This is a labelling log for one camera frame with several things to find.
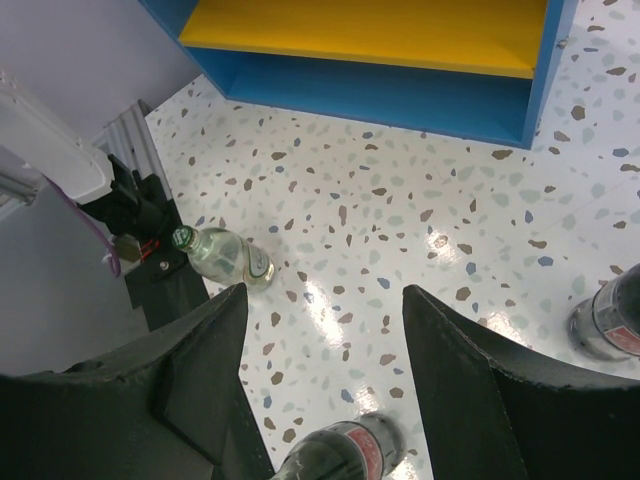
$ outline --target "soda bottle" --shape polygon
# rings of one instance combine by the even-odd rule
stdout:
[[[640,264],[571,312],[569,336],[577,349],[601,360],[640,356]]]
[[[380,480],[404,454],[398,426],[384,415],[368,413],[305,437],[271,480]]]
[[[224,228],[198,231],[183,225],[173,232],[171,241],[188,255],[196,272],[214,282],[226,286],[244,282],[249,291],[260,291],[273,280],[275,266],[269,255]]]

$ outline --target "electrical wire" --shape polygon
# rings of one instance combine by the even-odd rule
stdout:
[[[151,239],[140,247],[140,263],[144,263],[149,255],[151,255],[156,248],[160,245],[160,242],[156,239]]]
[[[62,191],[62,189],[56,184],[53,180],[48,177],[44,177],[51,185],[51,188],[58,194],[58,196],[62,199],[62,201],[67,205],[76,216],[82,220],[82,223],[86,225],[86,227],[93,232],[93,234],[98,237],[98,240],[107,248],[108,254],[105,257],[107,263],[109,264],[109,268],[113,273],[115,278],[118,278],[122,273],[122,266],[120,265],[120,258],[116,253],[116,249],[113,244],[107,239],[107,237],[100,231],[100,229],[85,215],[85,213],[78,208],[76,202],[71,200],[66,193]]]

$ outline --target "blue cabinet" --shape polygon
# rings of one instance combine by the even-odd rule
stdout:
[[[283,1],[286,0],[279,0],[280,7]],[[349,5],[350,2],[361,1],[343,0],[338,3]],[[419,1],[420,5],[429,4],[430,1],[435,2],[433,5],[441,3],[440,0]],[[375,49],[367,50],[367,45],[353,43],[353,35],[345,34],[345,40],[338,42],[338,48],[333,41],[327,42],[330,45],[320,51],[322,49],[316,48],[316,45],[320,43],[322,46],[324,37],[321,34],[326,34],[326,31],[313,36],[315,24],[312,15],[305,27],[309,30],[309,37],[316,40],[315,43],[300,36],[305,33],[304,29],[296,31],[291,28],[291,32],[285,32],[284,36],[275,33],[270,36],[267,28],[263,29],[264,32],[256,33],[256,22],[261,21],[259,16],[247,18],[248,34],[238,35],[237,30],[241,30],[244,23],[242,18],[237,18],[239,14],[236,10],[245,12],[244,15],[250,17],[246,14],[246,8],[252,2],[260,4],[263,9],[266,8],[264,5],[268,5],[268,2],[259,0],[200,0],[200,4],[197,0],[141,0],[154,18],[186,49],[229,99],[521,148],[531,147],[577,6],[577,0],[518,0],[515,3],[512,0],[474,0],[471,3],[458,0],[460,5],[455,11],[459,13],[447,20],[453,22],[450,27],[452,38],[458,34],[464,37],[462,33],[456,32],[457,23],[467,27],[473,25],[470,23],[473,19],[465,18],[464,12],[469,5],[477,8],[477,2],[483,4],[483,9],[478,10],[482,15],[495,14],[498,29],[502,25],[501,8],[513,5],[539,8],[539,38],[514,37],[520,35],[520,29],[523,32],[536,32],[532,28],[520,28],[520,25],[505,29],[505,32],[498,31],[495,36],[493,31],[478,27],[478,35],[488,38],[485,43],[493,42],[495,59],[491,50],[484,48],[485,45],[484,50],[478,51],[478,57],[482,61],[474,63],[473,55],[469,55],[469,52],[459,52],[460,55],[457,55],[452,50],[452,60],[447,63],[442,59],[446,60],[448,57],[443,57],[442,49],[434,44],[432,48],[423,49],[425,59],[421,61],[421,65],[429,67],[433,64],[438,68],[425,68],[406,65],[416,63],[416,59],[415,55],[410,57],[406,54],[406,48],[401,49],[411,46],[411,42],[404,38],[403,42],[398,42],[402,43],[398,47],[399,54],[393,58],[387,54],[382,60],[375,56]],[[382,4],[389,5],[389,2],[371,2],[378,7]],[[416,0],[398,0],[397,8],[403,7],[403,2],[408,2],[408,7],[409,4],[415,4]],[[332,8],[332,4],[335,2],[327,2],[328,6],[316,6],[315,8],[323,9],[318,12],[318,16],[330,16],[331,12],[326,9]],[[194,28],[189,28],[189,25],[195,22],[194,16],[205,15],[202,13],[203,9],[207,10],[207,16],[198,19],[198,26],[200,31],[203,25],[205,29],[210,26],[211,35],[204,35],[206,38],[199,39],[198,33],[194,34]],[[220,10],[219,18],[216,16],[216,9]],[[508,19],[514,21],[512,18],[516,13],[511,8]],[[528,10],[524,9],[523,18],[520,19],[524,22],[523,25],[529,21],[528,15]],[[228,24],[230,19],[235,22],[234,30],[227,39],[225,29],[231,28]],[[327,22],[316,23],[326,30]],[[445,26],[438,23],[438,28],[447,28],[447,22],[443,20],[442,23]],[[186,40],[185,28],[189,31]],[[411,26],[395,25],[394,28],[402,31]],[[336,30],[334,33],[341,35],[341,32]],[[373,35],[371,39],[374,39],[375,32],[369,31],[367,34]],[[416,35],[423,37],[425,33],[416,32]],[[467,37],[466,43],[461,41],[459,48],[472,48]],[[289,38],[291,45],[286,44]],[[297,45],[296,38],[304,45]],[[436,40],[447,39],[440,35]],[[525,54],[521,53],[525,51],[524,44],[530,50],[531,45],[535,47],[534,58],[529,60],[532,64],[529,71],[527,63],[517,58],[519,55],[524,58]],[[353,55],[348,55],[350,48],[354,51]],[[447,48],[451,50],[456,46],[447,45]],[[344,59],[352,57],[358,61]],[[464,61],[458,61],[458,58],[463,58]],[[500,65],[503,58],[505,65]]]

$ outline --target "bottle label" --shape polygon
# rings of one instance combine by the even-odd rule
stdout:
[[[369,431],[362,427],[356,427],[346,433],[365,461],[365,478],[367,480],[380,480],[382,478],[382,452],[378,442]]]
[[[340,422],[329,427],[329,430],[340,433],[351,440],[362,458],[365,480],[380,480],[384,469],[382,452],[378,441],[364,427],[351,422]]]
[[[640,356],[640,337],[624,325],[613,328],[604,333],[607,340],[631,355]]]
[[[249,242],[246,243],[249,247],[249,275],[253,278],[260,278],[267,273],[267,270],[269,269],[269,257],[261,248],[258,248]]]

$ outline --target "yellow shelf board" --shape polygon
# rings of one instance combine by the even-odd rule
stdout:
[[[533,78],[546,0],[200,0],[183,45]]]

